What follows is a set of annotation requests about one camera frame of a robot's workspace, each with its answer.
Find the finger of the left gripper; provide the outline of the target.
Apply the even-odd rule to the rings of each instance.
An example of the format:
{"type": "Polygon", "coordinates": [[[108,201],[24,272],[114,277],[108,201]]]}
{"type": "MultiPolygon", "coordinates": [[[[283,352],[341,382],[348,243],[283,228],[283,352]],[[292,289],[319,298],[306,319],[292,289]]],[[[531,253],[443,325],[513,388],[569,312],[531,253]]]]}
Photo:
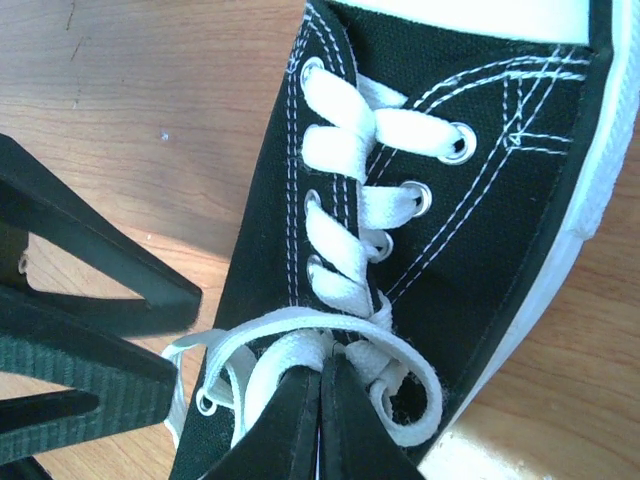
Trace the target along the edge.
{"type": "Polygon", "coordinates": [[[1,457],[34,454],[162,422],[173,363],[42,305],[1,292],[1,370],[56,385],[1,403],[1,457]]]}
{"type": "Polygon", "coordinates": [[[1,138],[1,220],[138,295],[104,299],[32,290],[40,302],[122,337],[175,333],[194,324],[201,289],[121,233],[9,136],[1,138]]]}

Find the black canvas sneaker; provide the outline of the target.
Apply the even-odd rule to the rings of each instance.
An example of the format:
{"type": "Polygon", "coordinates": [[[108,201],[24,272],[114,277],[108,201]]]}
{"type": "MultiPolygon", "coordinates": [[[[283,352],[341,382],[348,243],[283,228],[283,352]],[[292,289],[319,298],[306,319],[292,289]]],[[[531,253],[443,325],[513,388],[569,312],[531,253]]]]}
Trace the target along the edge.
{"type": "MultiPolygon", "coordinates": [[[[307,2],[210,330],[290,306],[323,309],[307,276],[308,192],[340,224],[356,226],[355,182],[315,172],[301,156],[306,130],[323,124],[300,83],[314,57],[359,89],[369,82],[389,89],[393,107],[466,124],[477,137],[459,165],[383,144],[366,160],[368,185],[417,181],[432,194],[429,210],[392,229],[390,255],[367,270],[369,288],[391,303],[395,335],[442,387],[435,434],[411,447],[394,442],[420,473],[444,431],[537,323],[600,224],[639,104],[639,5],[307,2]]],[[[176,391],[166,422],[177,448],[174,479],[205,479],[240,442],[231,410],[198,411],[205,357],[192,397],[176,391]]]]}

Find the white lace of sneaker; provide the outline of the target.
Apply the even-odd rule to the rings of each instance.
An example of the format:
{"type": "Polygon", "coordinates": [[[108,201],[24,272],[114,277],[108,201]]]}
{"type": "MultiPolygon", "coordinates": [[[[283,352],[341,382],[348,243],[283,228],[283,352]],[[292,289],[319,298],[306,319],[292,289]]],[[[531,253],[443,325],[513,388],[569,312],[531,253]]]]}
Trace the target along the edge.
{"type": "Polygon", "coordinates": [[[210,416],[222,407],[231,410],[232,438],[239,441],[287,370],[320,371],[337,351],[356,369],[392,440],[416,446],[438,429],[442,387],[433,367],[395,335],[391,303],[369,288],[367,270],[390,255],[392,229],[429,210],[432,194],[417,181],[368,185],[366,160],[383,144],[459,165],[474,154],[477,137],[466,124],[393,107],[389,89],[375,82],[359,89],[315,57],[304,63],[300,83],[307,105],[323,119],[304,134],[303,163],[353,180],[359,209],[356,226],[349,229],[323,210],[317,192],[305,197],[305,229],[314,248],[307,276],[323,309],[290,306],[229,330],[189,334],[166,347],[163,357],[180,365],[187,350],[206,348],[204,381],[195,394],[198,411],[210,416]]]}

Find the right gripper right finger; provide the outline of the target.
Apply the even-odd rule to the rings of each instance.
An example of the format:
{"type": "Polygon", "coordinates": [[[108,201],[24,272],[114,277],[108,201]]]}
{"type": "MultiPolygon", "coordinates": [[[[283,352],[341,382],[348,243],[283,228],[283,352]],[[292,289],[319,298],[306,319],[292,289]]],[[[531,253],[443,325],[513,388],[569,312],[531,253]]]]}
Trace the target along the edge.
{"type": "Polygon", "coordinates": [[[321,375],[319,477],[418,479],[418,469],[394,443],[354,367],[343,354],[321,375]]]}

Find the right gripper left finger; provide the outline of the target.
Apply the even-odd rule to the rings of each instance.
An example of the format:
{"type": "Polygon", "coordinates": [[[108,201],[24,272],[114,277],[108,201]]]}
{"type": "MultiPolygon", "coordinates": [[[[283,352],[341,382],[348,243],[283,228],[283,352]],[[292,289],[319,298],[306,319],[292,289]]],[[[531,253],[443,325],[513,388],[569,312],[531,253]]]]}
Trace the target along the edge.
{"type": "Polygon", "coordinates": [[[321,376],[286,372],[256,423],[205,479],[313,479],[316,473],[321,376]]]}

